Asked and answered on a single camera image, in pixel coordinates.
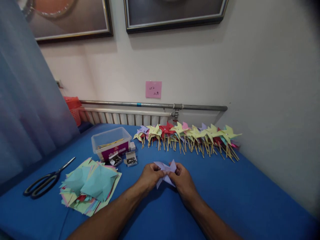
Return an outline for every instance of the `white wall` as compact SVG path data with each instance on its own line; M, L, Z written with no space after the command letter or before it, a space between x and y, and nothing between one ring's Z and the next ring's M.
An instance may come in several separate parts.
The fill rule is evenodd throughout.
M113 38L42 45L68 96L227 105L218 125L237 133L259 169L314 215L319 203L320 52L316 20L291 0L230 0L219 25L127 35L111 0ZM162 99L145 81L162 81ZM182 115L180 120L197 123ZM210 123L210 115L203 117Z

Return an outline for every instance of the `picture frame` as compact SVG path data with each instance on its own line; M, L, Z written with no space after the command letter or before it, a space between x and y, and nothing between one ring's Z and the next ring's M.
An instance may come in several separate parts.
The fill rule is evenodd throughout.
M124 0L126 30L131 34L220 23L227 5L228 0Z
M38 44L113 36L109 0L18 0Z

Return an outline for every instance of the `blue tablecloth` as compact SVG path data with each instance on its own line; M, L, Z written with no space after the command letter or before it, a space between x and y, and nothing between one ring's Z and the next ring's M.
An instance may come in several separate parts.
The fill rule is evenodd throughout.
M23 179L0 198L0 229L15 239L65 239L88 217L61 204L59 184L43 197L32 200L22 192L39 177L58 170L77 157L63 172L71 172L92 152L91 136L116 127L124 127L131 136L137 126L99 124L55 153L39 169ZM116 199L140 176L143 167L153 161L181 162L208 205L244 239L310 239L318 222L299 204L259 171L244 156L232 163L221 156L203 159L194 151L165 152L141 149L136 144L139 164L118 166L122 177L111 200ZM146 197L121 233L121 239L205 239L191 214L183 206L176 189L162 183Z

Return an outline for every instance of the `orange plastic basket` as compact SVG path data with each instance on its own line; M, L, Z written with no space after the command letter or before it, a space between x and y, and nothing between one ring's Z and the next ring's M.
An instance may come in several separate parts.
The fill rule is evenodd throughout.
M79 107L81 107L81 103L79 101L78 97L63 97L66 101L68 108L76 121L77 126L79 127L81 125L81 119L79 115Z

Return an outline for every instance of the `stack of colored paper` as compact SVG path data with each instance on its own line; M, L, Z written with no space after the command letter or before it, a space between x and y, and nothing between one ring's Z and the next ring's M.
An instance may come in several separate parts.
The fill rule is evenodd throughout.
M61 203L91 217L108 205L121 175L113 166L88 158L66 175L60 186Z

